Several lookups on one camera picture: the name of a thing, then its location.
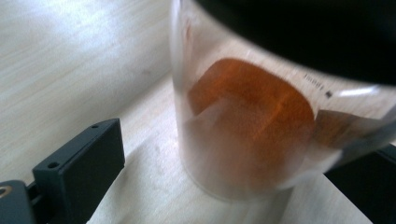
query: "light wood surface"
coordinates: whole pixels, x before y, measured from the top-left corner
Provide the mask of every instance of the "light wood surface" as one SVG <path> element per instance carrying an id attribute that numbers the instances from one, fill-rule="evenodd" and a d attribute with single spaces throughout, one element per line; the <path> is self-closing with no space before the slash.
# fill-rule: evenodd
<path id="1" fill-rule="evenodd" d="M 323 175 L 267 201 L 224 202 L 178 156 L 169 0 L 0 4 L 0 182 L 120 117 L 125 169 L 90 223 L 370 223 Z"/>

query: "glass jar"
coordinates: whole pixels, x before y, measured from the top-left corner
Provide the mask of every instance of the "glass jar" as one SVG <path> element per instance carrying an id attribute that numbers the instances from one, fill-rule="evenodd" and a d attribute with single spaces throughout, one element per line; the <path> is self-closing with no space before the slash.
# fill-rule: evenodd
<path id="1" fill-rule="evenodd" d="M 288 189 L 395 136 L 396 90 L 294 63 L 174 0 L 171 52 L 180 155 L 205 191 Z"/>

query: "screw hole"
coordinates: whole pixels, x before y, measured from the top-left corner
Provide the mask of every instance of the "screw hole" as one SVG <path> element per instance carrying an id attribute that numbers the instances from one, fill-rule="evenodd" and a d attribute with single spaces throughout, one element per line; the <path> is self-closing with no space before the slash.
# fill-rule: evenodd
<path id="1" fill-rule="evenodd" d="M 52 169 L 52 168 L 55 168 L 57 166 L 59 166 L 59 163 L 55 161 L 55 162 L 50 163 L 47 167 Z"/>
<path id="2" fill-rule="evenodd" d="M 12 191 L 11 186 L 0 187 L 0 199 L 6 197 Z"/>

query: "tabletop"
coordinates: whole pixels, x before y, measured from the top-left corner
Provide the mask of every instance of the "tabletop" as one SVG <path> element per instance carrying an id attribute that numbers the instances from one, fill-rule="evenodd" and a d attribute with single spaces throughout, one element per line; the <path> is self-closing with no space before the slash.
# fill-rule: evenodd
<path id="1" fill-rule="evenodd" d="M 89 223 L 371 223 L 324 175 L 255 202 L 200 190 L 178 155 L 170 0 L 0 3 L 0 181 L 120 118 L 126 163 Z"/>

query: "orange powder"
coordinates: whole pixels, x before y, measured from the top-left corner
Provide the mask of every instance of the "orange powder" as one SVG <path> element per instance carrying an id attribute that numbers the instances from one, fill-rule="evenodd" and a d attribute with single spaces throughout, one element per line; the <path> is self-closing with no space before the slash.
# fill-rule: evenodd
<path id="1" fill-rule="evenodd" d="M 203 185 L 271 189 L 301 165 L 315 128 L 307 100 L 288 82 L 236 59 L 213 63 L 188 92 L 194 117 L 187 164 Z"/>

